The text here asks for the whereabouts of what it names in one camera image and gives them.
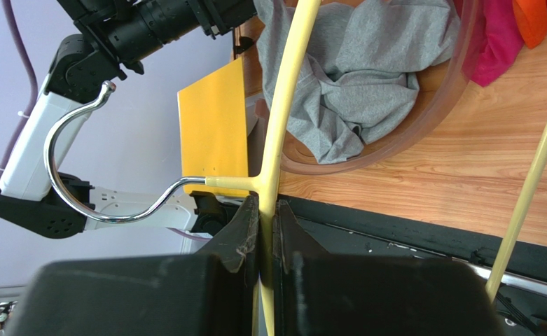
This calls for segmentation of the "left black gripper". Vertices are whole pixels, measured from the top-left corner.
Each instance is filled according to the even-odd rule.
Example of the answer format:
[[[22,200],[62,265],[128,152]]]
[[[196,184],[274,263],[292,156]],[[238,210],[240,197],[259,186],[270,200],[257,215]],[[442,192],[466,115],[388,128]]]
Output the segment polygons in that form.
[[[197,0],[193,13],[203,32],[212,38],[223,36],[256,15],[252,0]]]

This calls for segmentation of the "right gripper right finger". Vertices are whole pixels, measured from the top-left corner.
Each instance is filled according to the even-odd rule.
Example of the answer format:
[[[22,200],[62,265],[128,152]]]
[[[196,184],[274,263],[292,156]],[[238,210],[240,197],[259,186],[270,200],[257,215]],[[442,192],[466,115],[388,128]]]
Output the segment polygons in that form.
[[[328,252],[285,201],[273,220],[276,335],[498,335],[465,264]]]

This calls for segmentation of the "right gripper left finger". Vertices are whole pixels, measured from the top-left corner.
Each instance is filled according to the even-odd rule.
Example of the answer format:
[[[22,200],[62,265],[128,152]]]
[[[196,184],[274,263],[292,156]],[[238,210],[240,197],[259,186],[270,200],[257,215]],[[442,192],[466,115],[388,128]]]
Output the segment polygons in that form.
[[[257,335],[258,199],[192,254],[54,262],[6,335]]]

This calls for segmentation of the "yellow plastic hanger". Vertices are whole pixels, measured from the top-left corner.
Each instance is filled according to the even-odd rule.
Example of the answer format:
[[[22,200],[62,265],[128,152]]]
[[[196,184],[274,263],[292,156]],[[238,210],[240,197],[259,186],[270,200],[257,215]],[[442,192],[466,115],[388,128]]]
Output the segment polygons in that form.
[[[289,35],[286,40],[277,76],[265,139],[265,153],[262,160],[261,172],[258,176],[251,178],[232,176],[183,177],[169,186],[147,209],[128,216],[109,216],[86,207],[83,203],[74,198],[64,186],[55,165],[54,150],[60,134],[69,123],[73,122],[76,118],[91,113],[105,105],[110,94],[116,89],[116,86],[109,80],[102,83],[99,94],[94,101],[62,116],[50,128],[43,145],[43,163],[48,172],[53,190],[74,211],[95,221],[120,225],[144,220],[161,208],[166,201],[173,196],[177,189],[187,184],[201,184],[235,190],[248,190],[258,193],[259,218],[260,224],[263,226],[263,231],[260,233],[259,239],[264,245],[263,250],[261,251],[261,257],[265,261],[265,266],[261,272],[261,301],[263,303],[265,324],[269,335],[276,335],[275,322],[277,322],[280,317],[280,315],[275,312],[274,296],[277,294],[277,291],[273,288],[272,224],[279,188],[282,145],[286,134],[286,126],[290,115],[294,92],[296,90],[300,66],[305,56],[307,42],[311,36],[320,4],[320,1],[298,2],[296,14],[293,17],[289,29]],[[492,303],[497,296],[501,280],[506,271],[506,266],[513,253],[513,248],[520,234],[546,163],[547,123],[534,154],[532,164],[522,185],[522,190],[513,210],[510,223],[508,224],[508,229],[501,241],[496,260],[490,270],[490,275],[485,285],[485,292],[481,295],[482,298],[489,303]]]

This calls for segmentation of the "grey t shirt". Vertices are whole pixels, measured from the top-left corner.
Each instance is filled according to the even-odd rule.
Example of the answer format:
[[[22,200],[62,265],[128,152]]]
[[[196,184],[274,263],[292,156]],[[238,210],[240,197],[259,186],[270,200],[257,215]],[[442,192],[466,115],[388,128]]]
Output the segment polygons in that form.
[[[420,92],[417,73],[452,56],[450,1],[332,2],[320,7],[287,129],[321,165],[345,162],[395,130]]]

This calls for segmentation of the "orange t shirt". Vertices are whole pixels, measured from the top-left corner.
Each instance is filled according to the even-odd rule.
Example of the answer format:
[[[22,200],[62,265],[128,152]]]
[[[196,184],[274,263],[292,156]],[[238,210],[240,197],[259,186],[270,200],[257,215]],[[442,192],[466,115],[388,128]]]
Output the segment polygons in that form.
[[[547,35],[547,0],[513,0],[518,30],[529,49],[537,47]]]

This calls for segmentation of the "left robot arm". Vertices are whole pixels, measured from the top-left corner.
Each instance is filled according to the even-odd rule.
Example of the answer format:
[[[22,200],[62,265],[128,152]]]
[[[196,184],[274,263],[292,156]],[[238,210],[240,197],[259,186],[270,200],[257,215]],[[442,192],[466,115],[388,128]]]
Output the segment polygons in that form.
[[[145,226],[206,240],[234,210],[210,192],[178,195],[203,178],[183,177],[158,196],[116,192],[58,172],[93,111],[125,72],[201,28],[224,35],[256,14],[252,1],[62,1],[78,33],[64,38],[39,92],[34,92],[0,164],[0,218],[43,237],[84,230]]]

